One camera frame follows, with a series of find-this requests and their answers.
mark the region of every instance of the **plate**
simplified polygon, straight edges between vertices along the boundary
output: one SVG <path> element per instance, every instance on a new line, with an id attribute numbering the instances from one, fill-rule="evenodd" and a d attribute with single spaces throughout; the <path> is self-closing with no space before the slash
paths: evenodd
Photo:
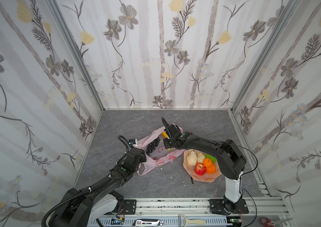
<path id="1" fill-rule="evenodd" d="M 214 182 L 215 179 L 222 174 L 221 171 L 220 171 L 220 167 L 219 167 L 219 164 L 217 163 L 217 161 L 214 163 L 215 167 L 216 167 L 216 172 L 214 172 L 213 174 L 205 173 L 203 176 L 199 176 L 199 175 L 197 175 L 195 173 L 195 166 L 190 166 L 187 163 L 187 156 L 190 154 L 191 151 L 193 151 L 193 149 L 185 150 L 185 152 L 183 153 L 183 167 L 185 168 L 185 170 L 195 180 L 208 182 L 208 183 Z M 200 152 L 200 151 L 197 151 L 197 150 L 194 150 L 194 151 L 197 154 L 198 153 L 203 153 L 203 152 Z"/>

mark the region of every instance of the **grapes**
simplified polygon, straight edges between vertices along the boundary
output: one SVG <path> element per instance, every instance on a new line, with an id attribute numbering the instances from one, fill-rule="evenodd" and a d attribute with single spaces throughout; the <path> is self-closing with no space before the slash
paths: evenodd
<path id="1" fill-rule="evenodd" d="M 150 153 L 152 153 L 153 151 L 155 151 L 155 149 L 158 147 L 160 142 L 160 138 L 157 137 L 155 140 L 153 140 L 152 142 L 150 142 L 147 146 L 147 151 L 146 154 L 149 156 Z"/>

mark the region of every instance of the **plastic bag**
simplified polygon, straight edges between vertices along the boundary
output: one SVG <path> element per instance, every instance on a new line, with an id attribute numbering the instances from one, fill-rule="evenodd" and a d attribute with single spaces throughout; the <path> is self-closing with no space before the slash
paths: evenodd
<path id="1" fill-rule="evenodd" d="M 164 129 L 165 127 L 163 126 L 161 128 L 158 128 L 157 130 L 154 130 L 152 134 L 139 140 L 137 143 L 137 147 L 139 149 L 147 150 L 148 144 L 159 137 L 160 134 L 164 132 Z M 141 165 L 144 165 L 144 171 L 142 173 L 140 173 L 139 170 L 137 171 L 140 176 L 145 175 L 157 166 L 161 166 L 163 164 L 166 164 L 167 162 L 173 162 L 176 157 L 180 156 L 185 151 L 185 149 L 177 150 L 176 148 L 172 148 L 170 151 L 168 151 L 168 149 L 164 147 L 163 138 L 163 136 L 160 136 L 158 147 L 156 147 L 155 151 L 150 154 L 150 156 L 152 156 L 153 158 L 145 154 L 147 161 L 139 164 L 139 169 Z"/>

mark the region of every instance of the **pink plastic bag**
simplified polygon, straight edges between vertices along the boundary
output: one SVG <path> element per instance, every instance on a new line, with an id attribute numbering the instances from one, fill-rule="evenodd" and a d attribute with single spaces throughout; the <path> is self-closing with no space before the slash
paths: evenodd
<path id="1" fill-rule="evenodd" d="M 155 140 L 162 132 L 164 132 L 164 126 L 161 127 L 161 128 L 158 128 L 157 130 L 154 130 L 151 135 L 139 140 L 138 143 L 137 143 L 138 144 L 138 148 L 146 150 L 147 149 L 147 145 L 149 143 L 151 143 L 153 140 Z M 137 171 L 137 173 L 140 176 L 142 176 L 142 175 L 145 175 L 146 173 L 148 173 L 150 170 L 154 169 L 157 166 L 161 166 L 163 164 L 166 164 L 167 162 L 173 162 L 173 160 L 176 157 L 178 157 L 181 154 L 183 154 L 184 151 L 185 151 L 185 149 L 177 150 L 175 148 L 172 148 L 168 152 L 168 149 L 166 149 L 164 147 L 163 140 L 161 139 L 158 147 L 156 148 L 156 150 L 154 152 L 164 153 L 165 156 L 163 154 L 162 157 L 157 157 L 157 160 L 154 160 L 153 158 L 151 158 L 147 154 L 145 154 L 146 157 L 147 157 L 147 161 L 146 162 L 142 162 L 139 165 L 139 168 L 140 168 L 140 166 L 143 164 L 145 169 L 144 169 L 143 173 L 139 173 L 139 170 Z"/>

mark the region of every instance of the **red apple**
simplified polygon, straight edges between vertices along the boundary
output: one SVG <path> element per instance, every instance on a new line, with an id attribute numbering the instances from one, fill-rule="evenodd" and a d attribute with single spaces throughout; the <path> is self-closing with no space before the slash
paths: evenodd
<path id="1" fill-rule="evenodd" d="M 202 176 L 206 173 L 206 166 L 203 163 L 197 163 L 195 167 L 195 173 Z"/>

